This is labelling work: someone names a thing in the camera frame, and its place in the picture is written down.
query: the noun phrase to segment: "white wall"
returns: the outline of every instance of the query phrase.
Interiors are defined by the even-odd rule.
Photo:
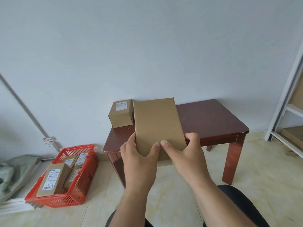
[[[0,72],[64,146],[104,145],[113,101],[219,99],[265,130],[303,0],[0,0]]]
[[[44,136],[0,81],[0,163],[24,154],[55,157]]]

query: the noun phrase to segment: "dark red wooden table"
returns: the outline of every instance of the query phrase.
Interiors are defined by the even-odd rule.
[[[196,132],[201,146],[229,143],[222,181],[232,184],[249,128],[215,99],[176,105],[184,133]],[[120,146],[135,132],[134,125],[112,128],[103,151],[125,187]]]

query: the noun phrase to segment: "person's right hand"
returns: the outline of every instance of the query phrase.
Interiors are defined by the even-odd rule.
[[[172,162],[181,176],[190,187],[210,180],[207,170],[206,160],[203,150],[200,146],[200,138],[197,133],[184,134],[189,140],[188,146],[179,151],[174,148],[168,141],[162,140],[161,147],[172,159]]]

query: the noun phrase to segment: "tiled floor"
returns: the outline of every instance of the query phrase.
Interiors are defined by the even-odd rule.
[[[228,145],[204,152],[212,179],[221,181]],[[303,223],[303,159],[264,140],[244,144],[233,186],[255,204],[270,226]],[[104,226],[123,195],[109,162],[100,162],[82,206],[39,210],[0,216],[1,226]],[[157,169],[149,193],[146,218],[155,226],[202,226],[195,199],[173,166]]]

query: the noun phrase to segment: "table leg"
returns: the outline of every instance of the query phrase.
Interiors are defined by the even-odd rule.
[[[121,153],[107,153],[107,156],[116,172],[118,175],[118,178],[120,182],[122,183],[123,187],[125,188],[125,175],[124,175],[124,164],[123,160],[121,157]]]
[[[239,134],[234,143],[229,144],[222,181],[231,185],[234,179],[246,134]]]

